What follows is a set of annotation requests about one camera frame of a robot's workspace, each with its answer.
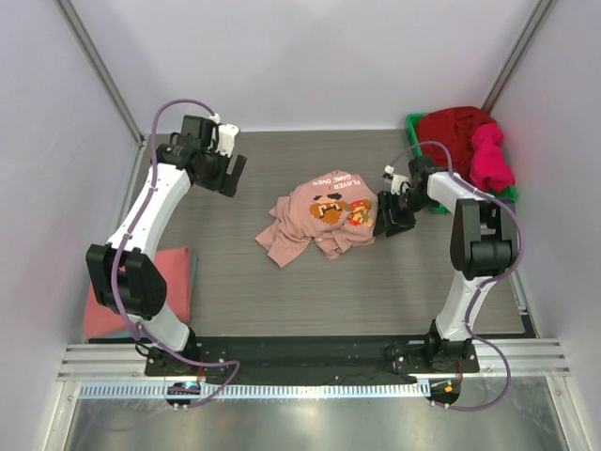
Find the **pink printed t shirt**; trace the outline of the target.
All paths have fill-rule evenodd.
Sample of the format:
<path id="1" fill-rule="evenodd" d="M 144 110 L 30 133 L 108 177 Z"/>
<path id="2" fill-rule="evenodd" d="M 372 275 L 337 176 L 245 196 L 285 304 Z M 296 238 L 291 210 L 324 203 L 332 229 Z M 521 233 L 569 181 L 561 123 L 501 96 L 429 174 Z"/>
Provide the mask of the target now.
<path id="1" fill-rule="evenodd" d="M 378 199 L 361 176 L 335 170 L 281 196 L 270 210 L 273 223 L 255 241 L 280 268 L 310 243 L 336 259 L 353 247 L 375 241 Z"/>

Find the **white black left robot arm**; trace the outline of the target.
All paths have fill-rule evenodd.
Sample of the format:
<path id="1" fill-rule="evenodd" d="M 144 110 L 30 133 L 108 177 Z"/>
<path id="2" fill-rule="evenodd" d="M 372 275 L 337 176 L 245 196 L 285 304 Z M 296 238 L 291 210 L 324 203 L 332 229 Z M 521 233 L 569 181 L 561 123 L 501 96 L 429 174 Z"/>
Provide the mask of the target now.
<path id="1" fill-rule="evenodd" d="M 168 305 L 155 264 L 176 206 L 193 186 L 232 197 L 247 162 L 234 148 L 239 127 L 219 116 L 186 115 L 168 142 L 155 144 L 144 190 L 117 231 L 89 246 L 85 263 L 97 302 L 120 315 L 135 340 L 146 338 L 150 364 L 186 376 L 200 364 L 196 335 Z"/>

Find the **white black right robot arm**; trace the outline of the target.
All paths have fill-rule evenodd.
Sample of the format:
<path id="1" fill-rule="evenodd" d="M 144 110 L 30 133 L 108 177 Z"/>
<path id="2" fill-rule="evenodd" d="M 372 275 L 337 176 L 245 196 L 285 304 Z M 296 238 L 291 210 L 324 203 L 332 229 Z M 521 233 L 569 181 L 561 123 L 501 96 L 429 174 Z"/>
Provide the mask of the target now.
<path id="1" fill-rule="evenodd" d="M 392 237 L 416 226 L 415 215 L 436 204 L 453 216 L 449 253 L 455 271 L 449 294 L 428 332 L 415 343 L 390 345 L 393 371 L 447 373 L 479 369 L 472 320 L 489 290 L 518 261 L 519 229 L 514 203 L 485 194 L 428 156 L 409 163 L 409 176 L 390 165 L 383 178 L 389 188 L 378 193 L 376 236 Z"/>

